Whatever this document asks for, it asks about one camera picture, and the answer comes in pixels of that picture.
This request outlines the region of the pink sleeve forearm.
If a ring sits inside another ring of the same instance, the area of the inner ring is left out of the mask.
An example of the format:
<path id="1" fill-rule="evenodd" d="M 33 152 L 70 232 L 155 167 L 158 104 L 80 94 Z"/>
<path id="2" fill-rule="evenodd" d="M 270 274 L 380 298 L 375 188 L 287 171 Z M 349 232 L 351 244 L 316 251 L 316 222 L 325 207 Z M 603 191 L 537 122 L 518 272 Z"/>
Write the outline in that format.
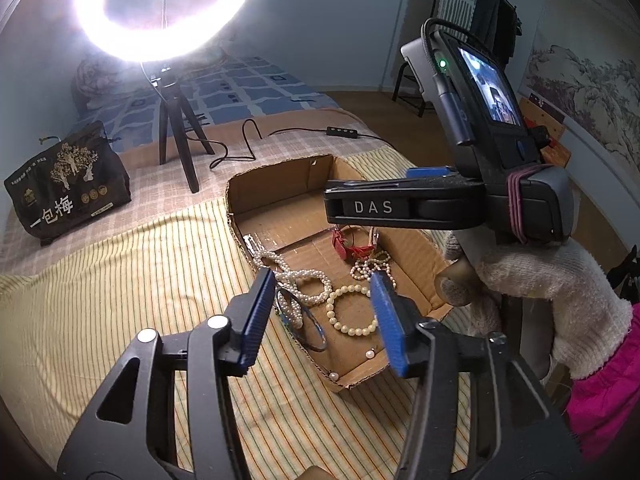
<path id="1" fill-rule="evenodd" d="M 634 305 L 630 332 L 614 356 L 592 376 L 574 382 L 567 405 L 570 429 L 585 460 L 600 457 L 639 402 L 639 305 Z"/>

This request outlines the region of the white knit gloved hand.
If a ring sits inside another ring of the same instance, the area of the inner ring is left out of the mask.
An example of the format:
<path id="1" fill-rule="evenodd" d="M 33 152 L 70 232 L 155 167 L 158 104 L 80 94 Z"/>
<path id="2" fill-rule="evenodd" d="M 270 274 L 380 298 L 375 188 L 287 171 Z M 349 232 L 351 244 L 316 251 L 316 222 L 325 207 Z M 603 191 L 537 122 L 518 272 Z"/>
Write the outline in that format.
<path id="1" fill-rule="evenodd" d="M 466 260 L 472 272 L 443 278 L 442 299 L 470 308 L 470 334 L 486 336 L 500 328 L 498 297 L 549 301 L 554 336 L 553 362 L 574 380 L 602 370 L 625 340 L 638 330 L 637 309 L 614 292 L 593 256 L 577 243 L 525 247 L 499 245 L 490 234 L 449 232 L 442 242 L 445 259 Z"/>

